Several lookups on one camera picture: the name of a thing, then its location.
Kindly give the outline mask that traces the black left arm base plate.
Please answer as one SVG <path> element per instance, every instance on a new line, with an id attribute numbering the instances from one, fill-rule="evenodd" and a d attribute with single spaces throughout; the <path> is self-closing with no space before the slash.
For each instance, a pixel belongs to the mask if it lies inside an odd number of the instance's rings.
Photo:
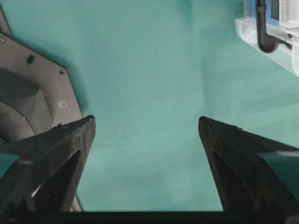
<path id="1" fill-rule="evenodd" d="M 0 145 L 33 137 L 82 118 L 67 69 L 13 39 L 6 17 L 1 14 Z M 0 154 L 0 178 L 15 159 Z M 25 203 L 17 210 L 32 211 Z M 70 210 L 65 212 L 81 211 L 76 193 Z"/>

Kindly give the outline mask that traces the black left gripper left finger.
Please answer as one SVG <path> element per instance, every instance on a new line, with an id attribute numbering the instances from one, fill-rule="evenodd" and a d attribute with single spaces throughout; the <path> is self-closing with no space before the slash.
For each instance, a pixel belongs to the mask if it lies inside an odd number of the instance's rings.
<path id="1" fill-rule="evenodd" d="M 2 144 L 2 156 L 16 159 L 0 179 L 0 211 L 69 211 L 93 143 L 95 117 L 58 125 L 47 132 Z"/>

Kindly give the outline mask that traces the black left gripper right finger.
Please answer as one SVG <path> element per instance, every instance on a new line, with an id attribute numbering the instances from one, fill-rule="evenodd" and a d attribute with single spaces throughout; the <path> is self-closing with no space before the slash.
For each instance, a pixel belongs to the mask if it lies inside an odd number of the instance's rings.
<path id="1" fill-rule="evenodd" d="M 205 116 L 198 131 L 224 211 L 298 212 L 296 147 Z"/>

